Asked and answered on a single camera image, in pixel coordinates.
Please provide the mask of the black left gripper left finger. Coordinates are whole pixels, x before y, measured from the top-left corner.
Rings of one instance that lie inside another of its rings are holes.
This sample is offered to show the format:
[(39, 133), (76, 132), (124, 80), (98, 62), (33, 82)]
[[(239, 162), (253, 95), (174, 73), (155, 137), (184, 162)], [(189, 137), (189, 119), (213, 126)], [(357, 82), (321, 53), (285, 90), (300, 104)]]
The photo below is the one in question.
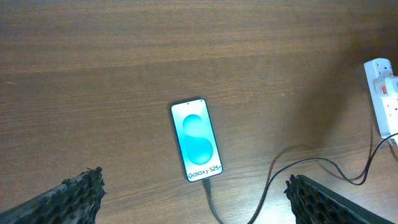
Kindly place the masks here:
[(105, 194), (102, 168), (87, 169), (1, 212), (1, 224), (95, 224)]

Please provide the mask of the blue Samsung Galaxy smartphone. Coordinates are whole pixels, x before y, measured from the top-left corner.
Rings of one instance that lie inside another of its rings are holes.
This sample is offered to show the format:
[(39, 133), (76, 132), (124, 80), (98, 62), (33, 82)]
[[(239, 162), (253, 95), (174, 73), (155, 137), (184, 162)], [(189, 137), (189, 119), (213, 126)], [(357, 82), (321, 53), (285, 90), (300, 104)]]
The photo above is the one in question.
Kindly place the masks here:
[(187, 180), (196, 182), (221, 174), (220, 150), (206, 100), (175, 103), (170, 112)]

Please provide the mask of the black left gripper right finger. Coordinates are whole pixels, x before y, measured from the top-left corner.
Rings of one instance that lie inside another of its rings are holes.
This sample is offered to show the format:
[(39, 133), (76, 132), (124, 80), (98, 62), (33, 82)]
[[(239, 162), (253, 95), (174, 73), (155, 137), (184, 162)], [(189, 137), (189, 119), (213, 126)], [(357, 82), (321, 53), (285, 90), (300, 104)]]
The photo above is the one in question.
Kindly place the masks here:
[(394, 224), (304, 175), (286, 184), (296, 224)]

